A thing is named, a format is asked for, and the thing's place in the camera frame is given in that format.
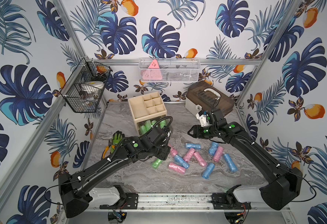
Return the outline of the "green bag roll four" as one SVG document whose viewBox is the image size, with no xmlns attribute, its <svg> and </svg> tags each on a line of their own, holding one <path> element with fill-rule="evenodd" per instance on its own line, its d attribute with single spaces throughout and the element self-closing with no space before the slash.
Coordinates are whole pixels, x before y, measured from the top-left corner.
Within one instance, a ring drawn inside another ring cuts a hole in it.
<svg viewBox="0 0 327 224">
<path fill-rule="evenodd" d="M 167 126 L 166 125 L 166 120 L 161 121 L 159 125 L 160 125 L 161 129 L 164 129 Z"/>
</svg>

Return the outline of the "green bag roll three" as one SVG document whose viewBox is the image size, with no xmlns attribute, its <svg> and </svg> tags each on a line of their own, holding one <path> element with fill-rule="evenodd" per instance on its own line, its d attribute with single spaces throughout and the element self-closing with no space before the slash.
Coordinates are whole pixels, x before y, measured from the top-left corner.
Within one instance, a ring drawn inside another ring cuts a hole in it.
<svg viewBox="0 0 327 224">
<path fill-rule="evenodd" d="M 145 125 L 140 126 L 139 131 L 141 135 L 146 134 L 147 133 L 146 126 Z"/>
</svg>

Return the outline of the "green bag roll one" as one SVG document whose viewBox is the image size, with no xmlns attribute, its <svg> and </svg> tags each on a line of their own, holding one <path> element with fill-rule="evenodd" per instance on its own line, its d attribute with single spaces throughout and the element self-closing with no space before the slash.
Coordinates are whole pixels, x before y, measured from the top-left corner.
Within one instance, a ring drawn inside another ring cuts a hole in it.
<svg viewBox="0 0 327 224">
<path fill-rule="evenodd" d="M 151 127 L 151 121 L 150 120 L 146 120 L 145 126 L 146 126 L 147 131 L 151 130 L 151 128 L 152 128 Z"/>
</svg>

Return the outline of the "green bag roll two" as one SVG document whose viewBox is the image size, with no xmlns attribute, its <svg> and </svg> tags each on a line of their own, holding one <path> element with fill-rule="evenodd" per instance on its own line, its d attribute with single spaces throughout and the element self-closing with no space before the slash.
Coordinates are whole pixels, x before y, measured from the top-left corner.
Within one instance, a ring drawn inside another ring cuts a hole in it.
<svg viewBox="0 0 327 224">
<path fill-rule="evenodd" d="M 158 167 L 161 165 L 161 163 L 163 162 L 163 160 L 161 159 L 156 159 L 153 163 L 152 163 L 152 168 L 153 169 L 158 169 Z"/>
</svg>

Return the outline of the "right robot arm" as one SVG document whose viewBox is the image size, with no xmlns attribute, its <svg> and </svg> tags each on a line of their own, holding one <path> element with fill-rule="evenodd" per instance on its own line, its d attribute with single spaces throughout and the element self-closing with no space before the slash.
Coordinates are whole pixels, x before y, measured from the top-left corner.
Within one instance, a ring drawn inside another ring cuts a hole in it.
<svg viewBox="0 0 327 224">
<path fill-rule="evenodd" d="M 209 124 L 194 125 L 187 132 L 193 138 L 220 138 L 239 150 L 264 176 L 267 185 L 259 188 L 262 200 L 272 209 L 281 210 L 299 196 L 302 172 L 280 163 L 267 150 L 254 142 L 248 132 L 237 122 L 228 123 L 217 109 L 208 113 Z"/>
</svg>

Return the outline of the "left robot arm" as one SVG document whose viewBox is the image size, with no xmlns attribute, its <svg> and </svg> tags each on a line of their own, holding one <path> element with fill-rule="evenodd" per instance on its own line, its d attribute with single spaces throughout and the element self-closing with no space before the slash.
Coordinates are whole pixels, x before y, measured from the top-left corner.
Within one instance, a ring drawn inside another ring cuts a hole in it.
<svg viewBox="0 0 327 224">
<path fill-rule="evenodd" d="M 75 174 L 65 173 L 58 179 L 59 193 L 67 218 L 83 213 L 93 197 L 89 192 L 100 182 L 120 169 L 137 161 L 156 157 L 166 160 L 170 147 L 170 127 L 153 127 L 146 134 L 122 139 L 114 153 L 94 165 Z"/>
</svg>

